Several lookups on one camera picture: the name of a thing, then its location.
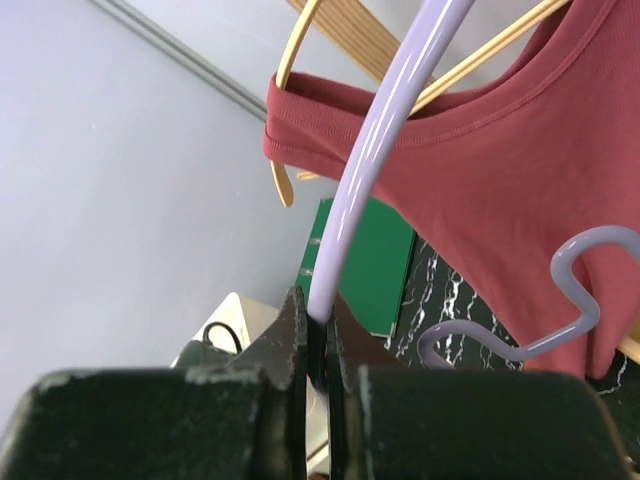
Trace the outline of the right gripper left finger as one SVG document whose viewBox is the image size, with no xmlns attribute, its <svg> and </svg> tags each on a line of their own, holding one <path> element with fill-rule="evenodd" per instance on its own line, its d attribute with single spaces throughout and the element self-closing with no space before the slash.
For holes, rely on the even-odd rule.
<svg viewBox="0 0 640 480">
<path fill-rule="evenodd" d="M 5 479 L 303 479 L 307 316 L 292 288 L 225 366 L 67 370 L 21 398 Z"/>
</svg>

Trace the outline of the lilac plastic hanger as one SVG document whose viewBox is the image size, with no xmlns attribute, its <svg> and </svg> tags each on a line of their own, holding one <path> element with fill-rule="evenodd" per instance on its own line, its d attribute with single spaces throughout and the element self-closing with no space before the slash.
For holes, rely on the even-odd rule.
<svg viewBox="0 0 640 480">
<path fill-rule="evenodd" d="M 381 82 L 339 182 L 316 258 L 307 311 L 319 325 L 330 319 L 346 257 L 380 170 L 420 88 L 425 86 L 471 6 L 469 1 L 424 2 Z M 448 335 L 466 335 L 509 361 L 524 361 L 586 334 L 598 324 L 600 307 L 577 281 L 572 265 L 586 250 L 607 243 L 623 247 L 633 258 L 639 256 L 637 232 L 621 226 L 600 226 L 570 238 L 551 260 L 555 285 L 580 311 L 571 324 L 528 345 L 512 347 L 472 321 L 441 322 L 419 339 L 423 364 L 428 368 L 449 368 L 434 348 L 438 340 Z"/>
</svg>

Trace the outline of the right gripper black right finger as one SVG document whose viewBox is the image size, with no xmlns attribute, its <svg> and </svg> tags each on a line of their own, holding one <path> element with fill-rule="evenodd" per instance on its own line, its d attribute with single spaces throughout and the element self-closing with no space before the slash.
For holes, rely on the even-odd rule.
<svg viewBox="0 0 640 480">
<path fill-rule="evenodd" d="M 427 370 L 390 355 L 338 299 L 327 330 L 334 479 L 624 479 L 603 402 L 564 374 Z"/>
</svg>

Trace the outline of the maroon tank top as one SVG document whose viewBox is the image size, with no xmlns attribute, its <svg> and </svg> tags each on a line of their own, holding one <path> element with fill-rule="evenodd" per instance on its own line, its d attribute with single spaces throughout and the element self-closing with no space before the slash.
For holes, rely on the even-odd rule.
<svg viewBox="0 0 640 480">
<path fill-rule="evenodd" d="M 339 180 L 372 92 L 292 73 L 272 77 L 264 152 Z M 568 239 L 620 225 L 639 233 L 639 1 L 572 1 L 514 64 L 444 94 L 403 127 L 373 190 L 528 344 L 578 309 L 549 263 Z M 588 336 L 525 367 L 602 378 L 639 319 L 639 264 L 601 245 L 574 272 L 600 305 Z"/>
</svg>

